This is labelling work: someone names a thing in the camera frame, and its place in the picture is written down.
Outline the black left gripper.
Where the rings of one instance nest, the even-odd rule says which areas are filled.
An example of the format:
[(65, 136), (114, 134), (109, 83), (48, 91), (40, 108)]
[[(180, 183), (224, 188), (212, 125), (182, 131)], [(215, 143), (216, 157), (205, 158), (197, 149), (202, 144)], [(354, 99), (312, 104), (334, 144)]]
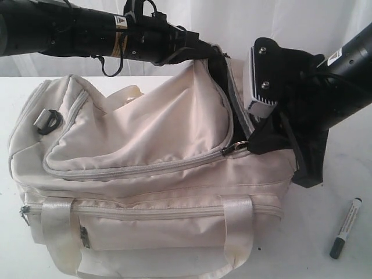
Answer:
[(116, 50), (118, 57), (150, 62), (155, 66), (174, 65), (186, 60), (208, 58), (208, 71), (223, 90), (232, 110), (233, 137), (231, 143), (248, 139), (233, 101), (232, 81), (226, 59), (217, 45), (199, 39), (199, 34), (167, 22), (167, 15), (154, 10), (149, 16), (130, 11), (116, 16)]

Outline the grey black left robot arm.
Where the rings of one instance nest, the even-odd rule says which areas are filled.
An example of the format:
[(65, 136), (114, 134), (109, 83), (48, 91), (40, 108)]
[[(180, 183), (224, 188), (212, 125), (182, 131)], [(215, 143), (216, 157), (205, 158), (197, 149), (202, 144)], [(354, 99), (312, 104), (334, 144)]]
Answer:
[(76, 74), (41, 83), (9, 136), (12, 158), (45, 158), (70, 174), (249, 153), (244, 62), (142, 8), (131, 1), (115, 15), (59, 1), (1, 2), (2, 56), (189, 61), (147, 94), (133, 85), (106, 96)]

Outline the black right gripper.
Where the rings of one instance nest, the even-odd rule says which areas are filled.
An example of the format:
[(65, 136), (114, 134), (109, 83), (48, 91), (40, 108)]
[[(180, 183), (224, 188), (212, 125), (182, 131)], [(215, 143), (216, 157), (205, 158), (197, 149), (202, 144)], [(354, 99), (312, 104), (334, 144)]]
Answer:
[(278, 105), (290, 141), (286, 133), (278, 131), (272, 121), (266, 121), (260, 123), (250, 135), (248, 151), (265, 154), (293, 149), (297, 170), (292, 182), (303, 188), (311, 188), (323, 182), (328, 140), (328, 131), (318, 128), (316, 119), (317, 105), (327, 88), (327, 82), (316, 71), (316, 63), (321, 62), (324, 55), (283, 52), (282, 56), (284, 81)]

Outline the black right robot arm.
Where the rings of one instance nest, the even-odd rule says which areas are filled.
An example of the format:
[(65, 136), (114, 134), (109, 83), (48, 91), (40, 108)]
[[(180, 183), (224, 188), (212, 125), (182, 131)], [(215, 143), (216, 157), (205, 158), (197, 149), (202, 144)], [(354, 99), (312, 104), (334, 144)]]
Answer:
[(330, 128), (371, 104), (371, 27), (329, 57), (258, 38), (244, 82), (245, 111), (253, 124), (249, 151), (291, 149), (293, 182), (305, 188), (321, 184)]

